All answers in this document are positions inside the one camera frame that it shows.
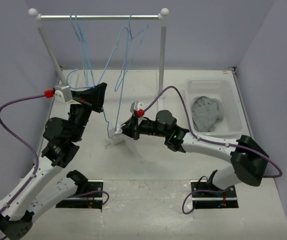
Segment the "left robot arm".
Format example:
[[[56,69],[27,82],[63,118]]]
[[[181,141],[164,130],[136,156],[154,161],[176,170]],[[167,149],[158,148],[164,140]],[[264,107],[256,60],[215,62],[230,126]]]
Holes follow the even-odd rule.
[[[107,84],[102,82],[83,91],[73,91],[68,119],[52,117],[45,124],[43,137],[48,141],[41,155],[33,153],[35,163],[29,173],[0,200],[0,230],[9,240],[23,238],[37,219],[68,198],[103,195],[101,188],[89,188],[89,180],[79,171],[70,171],[47,194],[40,192],[75,157],[92,112],[103,112]]]

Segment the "blue hanger with top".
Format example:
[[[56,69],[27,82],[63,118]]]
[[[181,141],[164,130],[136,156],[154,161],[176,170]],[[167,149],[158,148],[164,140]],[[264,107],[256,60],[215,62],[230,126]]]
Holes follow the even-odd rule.
[[[95,79],[92,77],[92,85],[89,85],[89,83],[87,82],[87,77],[85,76],[85,86],[83,86],[83,87],[76,87],[76,86],[73,87],[72,85],[70,85],[70,80],[69,80],[69,78],[70,78],[70,76],[71,76],[72,73],[78,71],[79,69],[78,69],[78,68],[77,68],[77,69],[74,69],[74,70],[70,71],[70,72],[67,74],[66,80],[68,81],[68,86],[69,86],[72,90],[81,90],[81,89],[87,89],[87,90],[88,90],[88,89],[90,89],[90,88],[96,87],[96,86],[103,80],[103,77],[104,77],[106,71],[108,70],[108,66],[109,66],[110,63],[111,63],[112,58],[113,58],[115,52],[120,48],[120,41],[121,41],[121,37],[122,37],[123,32],[126,32],[126,40],[125,40],[125,45],[126,45],[128,31],[126,30],[126,27],[122,27],[122,28],[120,29],[120,32],[119,32],[118,37],[117,37],[117,40],[116,40],[116,46],[115,46],[114,49],[111,51],[110,56],[109,56],[109,58],[108,58],[108,60],[107,60],[107,62],[106,62],[106,65],[105,65],[105,67],[104,67],[104,69],[103,69],[103,71],[102,71],[102,74],[101,74],[101,76],[100,76],[100,78],[99,78],[99,80],[98,80],[97,83],[95,82]],[[116,114],[116,119],[115,119],[115,126],[117,125],[118,120],[119,120],[119,116],[120,116],[120,110],[121,110],[122,98],[123,98],[123,91],[124,91],[124,83],[123,83],[122,86],[123,86],[123,88],[120,87],[121,90],[120,90],[120,95],[119,95],[119,100],[118,100],[118,108],[117,108],[117,114]],[[107,115],[106,115],[105,110],[103,110],[103,116],[104,116],[104,120],[105,120],[105,122],[106,122],[106,131],[107,131],[107,129],[108,129],[108,127],[110,127],[111,123],[110,123],[110,121],[109,121],[108,118],[107,118]]]

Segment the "white tank top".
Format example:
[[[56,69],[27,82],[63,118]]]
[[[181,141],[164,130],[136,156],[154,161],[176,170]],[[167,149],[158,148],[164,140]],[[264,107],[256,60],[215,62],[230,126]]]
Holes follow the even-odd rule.
[[[125,144],[132,154],[142,158],[138,151],[136,141],[123,133],[122,127],[124,126],[125,124],[117,124],[115,127],[107,128],[107,138],[104,140],[104,148],[108,149],[113,146]]]

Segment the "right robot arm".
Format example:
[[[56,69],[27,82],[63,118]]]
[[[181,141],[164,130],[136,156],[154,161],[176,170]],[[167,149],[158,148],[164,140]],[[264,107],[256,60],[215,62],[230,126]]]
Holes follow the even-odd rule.
[[[134,113],[121,125],[121,132],[134,140],[140,135],[163,137],[164,144],[173,152],[198,153],[228,162],[228,167],[214,170],[208,177],[205,188],[213,197],[239,183],[260,186],[268,164],[268,155],[250,136],[227,140],[193,136],[192,131],[178,126],[168,110],[159,111],[155,120],[139,118]]]

